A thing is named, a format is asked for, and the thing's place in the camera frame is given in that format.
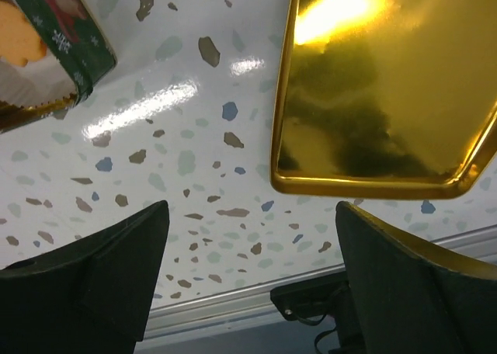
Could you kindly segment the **round tan biscuit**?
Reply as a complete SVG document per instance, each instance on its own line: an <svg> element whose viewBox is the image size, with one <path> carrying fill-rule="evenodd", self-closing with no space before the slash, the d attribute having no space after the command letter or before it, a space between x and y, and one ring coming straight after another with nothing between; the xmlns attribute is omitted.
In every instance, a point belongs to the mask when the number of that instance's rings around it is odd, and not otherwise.
<svg viewBox="0 0 497 354"><path fill-rule="evenodd" d="M25 67L47 55L47 46L20 9L1 1L1 57Z"/></svg>

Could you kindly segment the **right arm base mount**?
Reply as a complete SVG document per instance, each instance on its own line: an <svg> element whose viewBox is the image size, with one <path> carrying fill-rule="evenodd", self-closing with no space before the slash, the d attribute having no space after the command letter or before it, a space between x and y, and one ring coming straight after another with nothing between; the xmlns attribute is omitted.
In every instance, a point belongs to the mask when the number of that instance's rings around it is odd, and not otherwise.
<svg viewBox="0 0 497 354"><path fill-rule="evenodd" d="M316 327L331 318L332 329L319 333L314 340L316 353L365 353L366 345L345 271L278 286L270 291L270 299L287 321ZM337 349L323 350L321 341L338 335Z"/></svg>

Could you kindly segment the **gold cookie tin box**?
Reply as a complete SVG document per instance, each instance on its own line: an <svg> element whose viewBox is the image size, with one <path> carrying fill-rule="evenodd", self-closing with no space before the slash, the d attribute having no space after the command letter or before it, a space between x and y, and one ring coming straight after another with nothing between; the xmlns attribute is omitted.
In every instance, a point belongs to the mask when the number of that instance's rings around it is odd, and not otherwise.
<svg viewBox="0 0 497 354"><path fill-rule="evenodd" d="M1 100L1 131L7 132L85 101L116 66L116 56L84 0L1 0L24 13L72 81L77 93L40 107Z"/></svg>

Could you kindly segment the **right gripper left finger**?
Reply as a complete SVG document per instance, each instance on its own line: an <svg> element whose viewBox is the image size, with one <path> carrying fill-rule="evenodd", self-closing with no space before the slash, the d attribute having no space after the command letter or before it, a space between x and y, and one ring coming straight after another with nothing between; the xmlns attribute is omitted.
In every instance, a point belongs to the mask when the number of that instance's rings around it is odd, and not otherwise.
<svg viewBox="0 0 497 354"><path fill-rule="evenodd" d="M1 271L3 353L132 353L169 232L159 201L71 244Z"/></svg>

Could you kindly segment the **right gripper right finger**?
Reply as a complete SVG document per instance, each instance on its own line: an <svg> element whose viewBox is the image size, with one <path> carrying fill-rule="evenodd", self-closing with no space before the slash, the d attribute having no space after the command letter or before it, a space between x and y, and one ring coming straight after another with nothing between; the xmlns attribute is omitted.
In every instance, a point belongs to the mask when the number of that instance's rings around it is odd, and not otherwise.
<svg viewBox="0 0 497 354"><path fill-rule="evenodd" d="M345 201L335 225L368 353L496 351L495 265Z"/></svg>

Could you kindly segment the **gold tin lid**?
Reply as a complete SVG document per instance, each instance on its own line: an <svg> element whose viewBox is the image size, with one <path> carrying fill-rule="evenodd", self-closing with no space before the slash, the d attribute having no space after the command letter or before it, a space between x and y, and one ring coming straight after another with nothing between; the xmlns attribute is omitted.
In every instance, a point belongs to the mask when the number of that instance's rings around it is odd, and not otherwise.
<svg viewBox="0 0 497 354"><path fill-rule="evenodd" d="M453 199L496 153L496 0L290 0L280 193Z"/></svg>

